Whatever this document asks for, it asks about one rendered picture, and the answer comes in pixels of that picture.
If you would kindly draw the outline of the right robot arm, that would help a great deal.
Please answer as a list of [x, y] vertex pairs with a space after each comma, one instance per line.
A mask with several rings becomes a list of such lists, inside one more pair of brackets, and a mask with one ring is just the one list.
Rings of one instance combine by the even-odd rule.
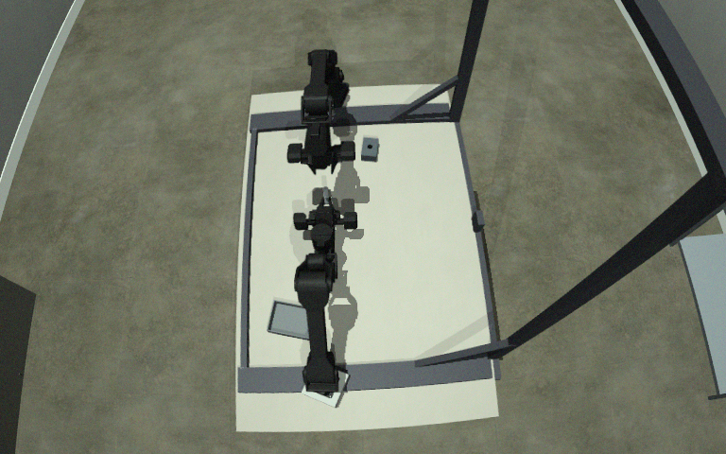
[[[301, 96], [301, 118], [302, 125], [307, 124], [304, 150], [308, 153], [308, 164], [310, 169], [313, 170], [326, 169], [335, 161], [335, 154], [330, 150], [328, 145], [328, 133], [330, 132], [332, 117], [334, 117], [333, 97], [338, 97], [342, 88], [340, 83], [344, 80], [344, 75], [342, 70], [339, 70], [339, 67], [336, 67], [336, 69], [328, 69], [334, 67], [334, 64], [337, 64], [336, 54], [337, 52], [335, 50], [327, 49], [312, 50], [308, 53], [308, 65], [311, 65], [311, 77], [310, 83], [304, 87], [303, 96]], [[332, 74], [332, 70], [334, 70], [334, 74]], [[325, 84], [329, 87], [324, 85], [324, 79]], [[304, 109], [309, 114], [306, 117], [304, 117]], [[311, 129], [312, 135], [310, 135]], [[330, 151], [330, 153], [327, 153], [327, 151]]]

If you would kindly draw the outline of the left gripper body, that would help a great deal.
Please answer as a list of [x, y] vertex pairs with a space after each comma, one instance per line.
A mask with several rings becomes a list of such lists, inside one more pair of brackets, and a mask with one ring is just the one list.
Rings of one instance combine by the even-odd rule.
[[[343, 218], [340, 218], [339, 213], [334, 213], [334, 218], [336, 218], [336, 225], [344, 225], [344, 230], [353, 230], [357, 228], [356, 212], [346, 212], [343, 214]], [[308, 225], [312, 225], [312, 227], [315, 226], [315, 224], [308, 222], [308, 218], [306, 218], [305, 213], [294, 213], [293, 222], [296, 230], [308, 230]], [[335, 241], [335, 229], [332, 235], [333, 240]]]

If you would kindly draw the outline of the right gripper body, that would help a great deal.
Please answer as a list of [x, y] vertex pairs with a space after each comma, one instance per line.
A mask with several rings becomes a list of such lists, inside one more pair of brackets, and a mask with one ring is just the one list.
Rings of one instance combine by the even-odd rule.
[[[328, 145], [330, 150], [334, 152], [335, 159], [341, 159], [343, 161], [354, 161], [355, 160], [355, 142], [354, 141], [341, 141], [340, 145], [331, 146], [331, 134], [329, 132]], [[341, 158], [340, 158], [341, 149]], [[299, 162], [308, 162], [308, 153], [303, 148], [303, 143], [289, 144], [287, 148], [287, 162], [295, 164]]]

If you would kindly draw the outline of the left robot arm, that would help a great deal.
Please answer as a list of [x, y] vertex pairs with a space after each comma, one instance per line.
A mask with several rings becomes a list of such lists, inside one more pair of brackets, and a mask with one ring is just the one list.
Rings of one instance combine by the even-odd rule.
[[[325, 394], [324, 396], [332, 398], [334, 392], [338, 393], [339, 377], [334, 354], [327, 349], [324, 308], [329, 302], [330, 291], [333, 290], [333, 283], [337, 279], [337, 253], [332, 235], [336, 227], [334, 208], [318, 206], [317, 210], [309, 211], [308, 222], [315, 224], [311, 230], [315, 253], [305, 256], [305, 260], [296, 268], [294, 278], [294, 289], [298, 293], [299, 303], [306, 309], [310, 351], [312, 351], [312, 357], [310, 352], [302, 377], [307, 392]], [[334, 383], [335, 380], [337, 385]], [[314, 385], [322, 383], [334, 384]]]

